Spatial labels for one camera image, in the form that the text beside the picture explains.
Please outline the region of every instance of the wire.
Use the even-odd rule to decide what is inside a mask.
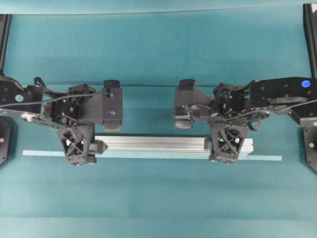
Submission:
[[[309,104],[309,103],[315,103],[315,102],[317,102],[317,99],[310,100],[310,101],[307,101],[307,102],[304,102],[304,103],[298,103],[298,104],[295,104],[295,105],[292,105],[292,106],[289,106],[289,107],[285,107],[285,108],[279,109],[277,111],[284,111],[284,110],[288,110],[288,109],[291,109],[291,108],[294,108],[294,107],[299,107],[299,106],[302,106],[302,105],[306,105],[306,104]]]
[[[206,108],[206,109],[208,109],[209,111],[211,111],[210,107],[205,106],[205,105],[194,104],[194,105],[190,106],[190,108],[192,108],[192,107]]]
[[[79,98],[79,97],[91,97],[96,95],[97,93],[89,93],[89,94],[76,94],[76,95],[66,95],[54,99],[43,100],[38,102],[27,102],[27,103],[8,103],[0,105],[0,108],[11,107],[11,106],[25,106],[25,105],[35,105],[35,104],[43,104],[43,103],[51,103],[59,100],[67,99],[67,98]]]

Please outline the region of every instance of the screw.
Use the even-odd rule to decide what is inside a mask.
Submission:
[[[24,100],[24,97],[20,94],[17,94],[15,95],[15,100],[20,103]]]
[[[73,113],[74,111],[75,111],[75,109],[74,109],[72,106],[70,106],[70,107],[69,107],[69,112],[70,112],[70,113]]]

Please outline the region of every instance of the black 3d-printed part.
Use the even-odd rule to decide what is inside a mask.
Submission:
[[[0,165],[8,159],[11,125],[0,117]]]

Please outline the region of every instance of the black cable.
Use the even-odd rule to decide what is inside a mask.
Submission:
[[[8,104],[2,104],[0,105],[0,108],[4,107],[11,107],[11,106],[25,106],[25,105],[35,105],[35,104],[43,104],[43,103],[51,103],[51,102],[56,102],[58,100],[63,100],[67,98],[79,98],[79,97],[92,97],[96,95],[97,93],[89,93],[89,94],[76,94],[76,95],[66,95],[54,99],[49,99],[49,100],[43,100],[43,101],[38,101],[38,102],[27,102],[27,103],[8,103]]]

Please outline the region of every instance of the black metal bracket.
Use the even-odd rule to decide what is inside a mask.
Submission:
[[[6,44],[9,36],[11,15],[0,15],[0,73],[3,74]]]
[[[311,65],[312,78],[317,78],[317,3],[303,5],[303,23]],[[305,127],[303,130],[306,163],[317,172],[317,128]]]
[[[317,126],[304,128],[306,163],[317,172]]]
[[[0,165],[8,159],[11,125],[0,117]]]

